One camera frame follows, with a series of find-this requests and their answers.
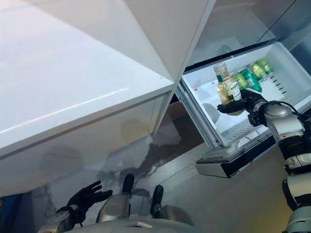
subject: bottle label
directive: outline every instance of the bottle label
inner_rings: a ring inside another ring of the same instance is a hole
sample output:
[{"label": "bottle label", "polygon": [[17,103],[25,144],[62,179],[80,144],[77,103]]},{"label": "bottle label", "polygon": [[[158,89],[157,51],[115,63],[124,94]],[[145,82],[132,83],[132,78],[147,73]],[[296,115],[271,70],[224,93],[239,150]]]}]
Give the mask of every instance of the bottle label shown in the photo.
[{"label": "bottle label", "polygon": [[249,87],[252,87],[253,85],[255,85],[255,84],[253,83],[253,80],[251,80],[251,79],[248,79],[247,82],[248,82],[248,86],[249,86]]},{"label": "bottle label", "polygon": [[234,100],[240,100],[242,98],[241,92],[240,92],[240,89],[239,89],[239,86],[238,86],[237,82],[234,82],[231,85],[230,89],[231,89],[231,92],[232,92]]}]

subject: beverage can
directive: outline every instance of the beverage can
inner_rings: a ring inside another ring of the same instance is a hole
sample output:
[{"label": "beverage can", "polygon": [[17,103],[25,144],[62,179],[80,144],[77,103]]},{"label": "beverage can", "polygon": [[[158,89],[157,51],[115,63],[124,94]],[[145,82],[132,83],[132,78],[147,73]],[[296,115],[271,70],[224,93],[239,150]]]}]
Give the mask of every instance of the beverage can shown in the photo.
[{"label": "beverage can", "polygon": [[240,90],[248,88],[247,81],[245,80],[244,76],[240,72],[236,72],[232,74],[232,78],[235,81],[237,81]]},{"label": "beverage can", "polygon": [[258,83],[258,80],[256,79],[255,75],[252,74],[248,68],[245,68],[241,71],[241,74],[244,76],[245,80],[248,83],[248,87],[252,88],[255,91],[262,91],[262,88],[260,84]]},{"label": "beverage can", "polygon": [[267,74],[271,75],[273,74],[274,70],[273,68],[269,65],[267,60],[265,59],[260,59],[259,61],[256,62]]},{"label": "beverage can", "polygon": [[255,74],[257,80],[264,80],[267,78],[266,72],[257,64],[257,63],[252,63],[250,65],[251,70]]}]

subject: white panel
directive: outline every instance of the white panel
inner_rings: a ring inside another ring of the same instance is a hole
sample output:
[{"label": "white panel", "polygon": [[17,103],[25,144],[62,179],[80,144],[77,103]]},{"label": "white panel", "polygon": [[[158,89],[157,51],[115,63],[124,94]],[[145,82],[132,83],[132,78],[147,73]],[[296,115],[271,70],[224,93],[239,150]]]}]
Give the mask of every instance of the white panel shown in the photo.
[{"label": "white panel", "polygon": [[152,119],[150,121],[150,128],[149,128],[150,133],[152,133],[155,129],[156,121],[161,116],[161,107],[165,103],[164,102],[165,98],[168,95],[170,95],[170,92],[168,92],[162,96],[156,97],[156,99],[155,99],[155,105],[154,105],[154,109],[153,109]]},{"label": "white panel", "polygon": [[[155,58],[122,0],[5,9],[0,30],[0,99],[5,100],[0,102],[0,155],[172,88],[168,79],[110,47]],[[100,32],[101,39],[88,30]]]},{"label": "white panel", "polygon": [[[160,57],[123,0],[1,0],[0,10],[20,10],[30,4],[170,78]],[[50,28],[47,27],[44,31],[49,32]]]},{"label": "white panel", "polygon": [[208,0],[125,0],[174,80]]},{"label": "white panel", "polygon": [[0,197],[30,191],[69,174],[83,163],[82,158],[70,156],[17,153],[0,162]]},{"label": "white panel", "polygon": [[154,104],[148,101],[0,160],[0,197],[59,179],[147,135]]}]

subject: cabinet door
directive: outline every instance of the cabinet door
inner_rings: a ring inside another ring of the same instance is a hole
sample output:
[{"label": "cabinet door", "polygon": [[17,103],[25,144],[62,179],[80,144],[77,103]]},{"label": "cabinet door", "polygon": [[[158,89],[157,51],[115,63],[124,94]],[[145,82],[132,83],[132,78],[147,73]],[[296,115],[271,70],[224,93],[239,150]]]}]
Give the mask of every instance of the cabinet door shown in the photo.
[{"label": "cabinet door", "polygon": [[275,36],[268,29],[294,0],[217,0],[188,66]]}]

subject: open freezer drawer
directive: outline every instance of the open freezer drawer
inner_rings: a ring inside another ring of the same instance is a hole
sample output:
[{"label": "open freezer drawer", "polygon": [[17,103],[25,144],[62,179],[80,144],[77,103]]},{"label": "open freezer drawer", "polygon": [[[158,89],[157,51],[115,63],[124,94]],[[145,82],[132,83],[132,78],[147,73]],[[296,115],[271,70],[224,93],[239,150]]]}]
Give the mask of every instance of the open freezer drawer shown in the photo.
[{"label": "open freezer drawer", "polygon": [[[311,77],[279,42],[232,56],[225,60],[230,72],[265,58],[274,68],[274,76],[260,83],[268,101],[292,104],[305,112],[311,105]],[[220,98],[213,64],[184,74],[177,96],[184,104],[210,150],[197,162],[201,174],[230,177],[275,144],[264,126],[250,125],[245,111],[229,116],[217,111]]]}]

